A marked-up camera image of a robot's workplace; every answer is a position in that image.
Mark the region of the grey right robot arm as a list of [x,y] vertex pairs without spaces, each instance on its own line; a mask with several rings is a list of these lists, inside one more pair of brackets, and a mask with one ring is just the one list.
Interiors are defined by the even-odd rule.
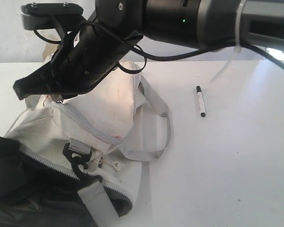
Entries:
[[54,29],[52,59],[13,89],[69,99],[93,90],[129,52],[153,61],[176,61],[240,46],[260,55],[284,51],[284,0],[97,0],[88,19],[77,4],[29,3],[25,30]]

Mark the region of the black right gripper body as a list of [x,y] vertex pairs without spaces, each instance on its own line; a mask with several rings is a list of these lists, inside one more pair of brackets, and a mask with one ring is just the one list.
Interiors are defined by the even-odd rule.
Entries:
[[51,60],[50,94],[82,95],[93,90],[129,52],[96,26],[83,26],[79,42],[65,37]]

